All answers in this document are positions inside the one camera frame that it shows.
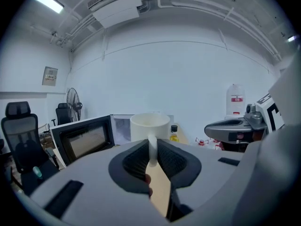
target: office chair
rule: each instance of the office chair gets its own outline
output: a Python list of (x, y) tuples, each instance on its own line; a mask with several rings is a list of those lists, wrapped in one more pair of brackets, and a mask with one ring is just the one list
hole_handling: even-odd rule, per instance
[(68, 114), (67, 103), (59, 103), (55, 109), (57, 116), (57, 125), (63, 125), (71, 122), (71, 119)]
[[(38, 117), (31, 114), (27, 101), (8, 103), (5, 115), (1, 121), (3, 134), (21, 173), (23, 191), (30, 195), (43, 181), (59, 172), (58, 164), (55, 156), (56, 166), (51, 162), (40, 144)], [(42, 180), (32, 171), (35, 166), (39, 167)]]

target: ceiling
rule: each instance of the ceiling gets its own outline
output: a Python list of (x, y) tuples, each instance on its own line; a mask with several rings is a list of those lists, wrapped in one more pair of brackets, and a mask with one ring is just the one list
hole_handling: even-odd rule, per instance
[[(85, 39), (102, 29), (102, 25), (87, 8), (90, 0), (58, 1), (64, 5), (60, 14), (35, 0), (26, 0), (16, 16), (15, 23), (44, 34), (49, 41), (70, 49), (78, 48)], [(144, 0), (140, 13), (147, 12), (148, 3), (151, 10), (160, 9), (156, 0)], [(236, 22), (233, 24), (238, 27), (240, 24), (246, 25), (246, 32), (258, 36), (260, 43), (263, 40), (266, 43), (265, 47), (271, 50), (276, 60), (289, 55), (296, 47), (296, 42), (286, 42), (295, 32), (285, 13), (274, 0), (161, 0), (161, 4), (170, 7), (202, 7), (200, 11), (213, 11), (212, 14), (222, 16), (226, 16), (230, 11), (228, 21), (236, 13), (236, 17), (233, 17)]]

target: white wall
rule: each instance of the white wall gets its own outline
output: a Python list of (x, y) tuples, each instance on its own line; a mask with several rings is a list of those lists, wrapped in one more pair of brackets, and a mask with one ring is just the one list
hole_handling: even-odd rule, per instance
[[(221, 40), (219, 30), (226, 39)], [(207, 14), (184, 9), (150, 12), (74, 53), (67, 86), (83, 103), (82, 118), (161, 111), (173, 114), (190, 141), (222, 120), (226, 90), (245, 87), (246, 102), (267, 93), (279, 76), (253, 38)]]
[[(45, 66), (58, 69), (55, 86), (42, 85)], [(0, 119), (5, 117), (8, 102), (28, 101), (39, 126), (52, 125), (55, 109), (63, 102), (69, 71), (67, 49), (34, 32), (11, 28), (0, 47)], [(7, 144), (3, 152), (9, 152)]]

